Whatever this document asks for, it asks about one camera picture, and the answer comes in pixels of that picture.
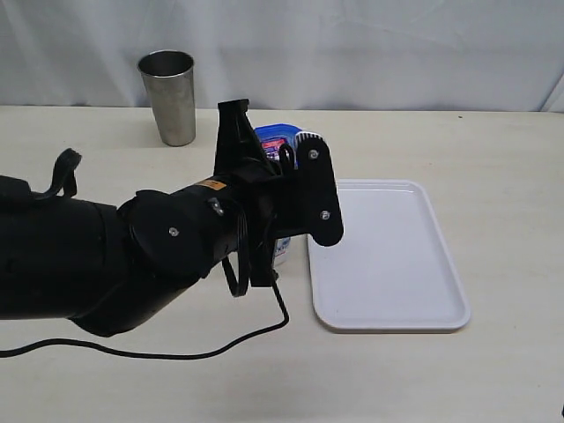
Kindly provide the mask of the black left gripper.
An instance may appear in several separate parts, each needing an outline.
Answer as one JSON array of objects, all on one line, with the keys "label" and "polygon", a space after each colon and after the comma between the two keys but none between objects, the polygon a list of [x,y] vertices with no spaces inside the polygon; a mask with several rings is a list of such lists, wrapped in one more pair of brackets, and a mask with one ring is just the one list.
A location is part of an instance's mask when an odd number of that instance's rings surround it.
[{"label": "black left gripper", "polygon": [[279,239],[308,234],[322,247],[338,244],[344,224],[329,146],[308,131],[296,136],[295,150],[280,148],[278,172],[250,185],[249,270],[252,286],[273,286]]}]

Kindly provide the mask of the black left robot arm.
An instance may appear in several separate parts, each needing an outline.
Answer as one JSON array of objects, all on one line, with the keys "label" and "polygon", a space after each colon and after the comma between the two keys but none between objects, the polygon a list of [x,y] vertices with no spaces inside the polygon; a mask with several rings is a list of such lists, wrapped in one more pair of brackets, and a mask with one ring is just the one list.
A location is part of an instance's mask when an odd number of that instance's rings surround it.
[{"label": "black left robot arm", "polygon": [[174,193],[143,189],[115,207],[80,200],[79,155],[49,189],[1,180],[1,317],[66,318],[100,337],[135,329],[221,265],[235,297],[271,287],[278,239],[344,233],[324,140],[303,134],[279,161],[255,137],[221,136],[213,175]]}]

